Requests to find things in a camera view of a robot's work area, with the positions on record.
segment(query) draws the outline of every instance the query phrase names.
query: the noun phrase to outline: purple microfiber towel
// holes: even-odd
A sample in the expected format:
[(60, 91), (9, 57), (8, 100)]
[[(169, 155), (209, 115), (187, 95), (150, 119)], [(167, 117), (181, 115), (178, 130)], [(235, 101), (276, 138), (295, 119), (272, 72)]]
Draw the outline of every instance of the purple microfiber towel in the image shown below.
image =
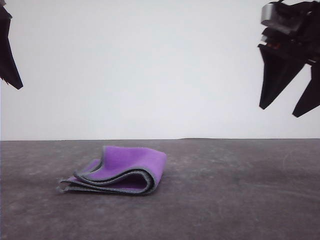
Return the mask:
[(150, 194), (162, 177), (167, 155), (145, 147), (103, 147), (101, 159), (92, 160), (72, 177), (60, 180), (68, 183), (66, 191), (89, 191)]

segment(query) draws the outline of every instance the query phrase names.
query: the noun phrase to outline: purple cloth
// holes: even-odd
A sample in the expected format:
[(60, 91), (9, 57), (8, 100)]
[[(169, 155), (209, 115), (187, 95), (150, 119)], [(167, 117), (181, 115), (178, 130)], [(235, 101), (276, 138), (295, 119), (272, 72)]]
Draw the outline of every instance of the purple cloth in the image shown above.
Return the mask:
[(166, 161), (165, 153), (150, 148), (105, 146), (101, 159), (60, 181), (69, 184), (61, 191), (149, 194), (157, 188)]

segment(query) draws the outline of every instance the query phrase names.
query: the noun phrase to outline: white wall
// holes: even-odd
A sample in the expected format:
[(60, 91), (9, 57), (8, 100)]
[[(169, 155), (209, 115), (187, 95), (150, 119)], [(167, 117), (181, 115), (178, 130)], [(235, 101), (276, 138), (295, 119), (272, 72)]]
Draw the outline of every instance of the white wall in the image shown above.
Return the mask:
[(319, 138), (320, 108), (291, 115), (309, 67), (258, 107), (268, 2), (7, 0), (1, 139)]

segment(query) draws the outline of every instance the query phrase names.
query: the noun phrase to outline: white backdrop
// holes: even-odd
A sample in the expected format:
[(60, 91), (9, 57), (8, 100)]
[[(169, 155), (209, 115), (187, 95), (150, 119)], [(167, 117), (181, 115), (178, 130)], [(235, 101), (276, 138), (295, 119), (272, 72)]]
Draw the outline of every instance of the white backdrop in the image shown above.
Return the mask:
[(7, 0), (1, 139), (319, 138), (320, 108), (291, 115), (309, 67), (258, 107), (268, 2)]

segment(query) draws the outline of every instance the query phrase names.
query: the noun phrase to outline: concrete surface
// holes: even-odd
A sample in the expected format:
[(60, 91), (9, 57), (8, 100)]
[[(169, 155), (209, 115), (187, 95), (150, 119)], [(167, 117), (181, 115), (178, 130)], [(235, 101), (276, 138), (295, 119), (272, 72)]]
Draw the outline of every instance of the concrete surface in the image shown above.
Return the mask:
[[(167, 153), (149, 196), (56, 192), (102, 146)], [(3, 240), (319, 240), (320, 140), (1, 142)]]

